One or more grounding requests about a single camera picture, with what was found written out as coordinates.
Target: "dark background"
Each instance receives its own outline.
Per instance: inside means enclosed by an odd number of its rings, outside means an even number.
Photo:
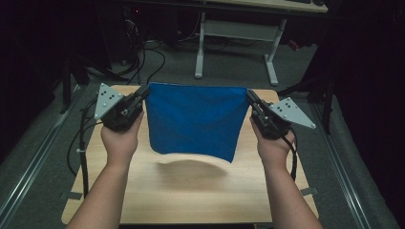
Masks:
[[[2,2],[0,6],[1,160],[31,121],[53,100],[68,56],[81,54],[103,68],[111,56],[95,6],[51,1]],[[329,15],[349,18],[326,23],[291,18],[282,43],[318,44],[303,81],[332,79],[353,140],[399,225],[405,226],[401,136],[405,130],[405,16],[396,1],[328,1]],[[175,46],[177,30],[192,30],[184,18],[195,12],[142,9],[144,28]],[[323,91],[313,84],[304,91]]]

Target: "desk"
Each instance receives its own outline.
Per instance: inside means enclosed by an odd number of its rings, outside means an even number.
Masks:
[[[327,12],[328,8],[315,6],[313,3],[304,4],[296,3],[285,0],[204,0],[203,3],[214,2],[214,3],[226,3],[234,5],[244,5],[250,7],[260,7],[260,8],[273,8],[278,10],[301,10],[308,12]],[[273,66],[273,58],[277,51],[277,47],[280,43],[280,39],[283,35],[287,19],[282,19],[278,27],[262,26],[262,25],[252,25],[245,23],[233,23],[224,22],[217,20],[205,20],[205,13],[202,13],[202,20],[200,25],[200,46],[197,53],[196,62],[196,78],[203,77],[203,41],[206,35],[214,36],[224,36],[224,37],[234,37],[242,39],[252,39],[272,42],[272,46],[264,56],[268,77],[270,83],[273,86],[278,85],[277,75]]]
[[[128,94],[136,86],[116,86]],[[255,90],[267,102],[278,101],[277,93]],[[272,222],[257,139],[247,112],[232,163],[201,155],[155,153],[149,145],[147,112],[139,129],[139,145],[132,160],[122,209],[122,224],[256,223]],[[90,186],[106,163],[106,152],[95,127],[87,148]],[[287,165],[291,167],[292,156]],[[72,192],[82,193],[82,177]],[[296,183],[309,187],[298,159]],[[305,196],[318,216],[311,195]],[[81,200],[68,199],[62,221],[68,223]]]

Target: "metal rail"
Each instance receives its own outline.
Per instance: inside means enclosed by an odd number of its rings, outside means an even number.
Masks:
[[[84,90],[80,90],[78,95],[75,97],[72,106],[76,103],[76,101],[80,98],[83,94]],[[55,138],[57,137],[62,124],[69,116],[70,109],[72,106],[66,110],[65,113],[60,114],[57,121],[48,131],[47,135],[45,136],[41,146],[37,150],[35,156],[33,157],[30,165],[28,166],[24,175],[20,178],[18,183],[15,185],[14,189],[9,194],[9,197],[6,199],[2,207],[0,208],[0,228],[7,228],[9,223],[12,220],[13,215],[17,211],[19,205],[23,201],[25,195],[30,190],[31,185],[35,181],[36,176],[38,175],[39,171],[41,170],[43,164],[45,163],[50,149],[53,145]]]
[[[310,103],[309,104],[312,112],[315,114],[315,122],[316,125],[321,130],[322,136],[324,137],[325,142],[327,143],[327,146],[329,148],[329,156],[330,156],[330,161],[333,166],[333,169],[336,173],[337,179],[340,183],[340,186],[342,188],[343,194],[346,198],[346,201],[349,205],[349,208],[352,211],[352,215],[354,217],[355,223],[357,224],[358,228],[364,228],[364,229],[369,229],[372,228],[369,220],[367,219],[367,216],[363,210],[363,207],[361,205],[360,199],[357,195],[357,192],[355,191],[351,180],[349,179],[348,174],[346,173],[345,167],[340,160],[339,154],[337,153],[337,150],[334,146],[334,143],[332,141],[332,138],[330,135],[326,133],[324,128],[322,128],[322,114],[321,111],[319,110],[319,107],[316,104]]]

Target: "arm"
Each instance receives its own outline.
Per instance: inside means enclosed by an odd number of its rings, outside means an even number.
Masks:
[[[292,180],[287,166],[289,147],[282,138],[268,140],[262,137],[258,127],[250,118],[258,139],[258,152],[266,175],[268,199],[275,228],[322,228],[312,213],[301,192]],[[291,132],[286,138],[293,142]]]
[[[138,147],[138,131],[143,113],[130,130],[115,133],[101,129],[107,150],[107,164],[89,195],[68,224],[68,228],[118,228],[132,156]]]

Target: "hand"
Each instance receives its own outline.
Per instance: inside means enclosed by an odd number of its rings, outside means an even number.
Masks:
[[[101,139],[108,154],[107,164],[129,166],[138,147],[138,131],[142,118],[143,112],[139,114],[131,129],[122,133],[102,127]]]
[[[259,128],[253,121],[253,118],[250,118],[250,122],[258,140],[257,150],[264,165],[268,165],[271,169],[286,169],[287,155],[290,148],[285,143],[285,141],[282,138],[279,138],[277,140],[270,140],[262,137]],[[286,135],[286,139],[289,142],[293,142],[294,134],[292,132],[288,132],[288,134]]]

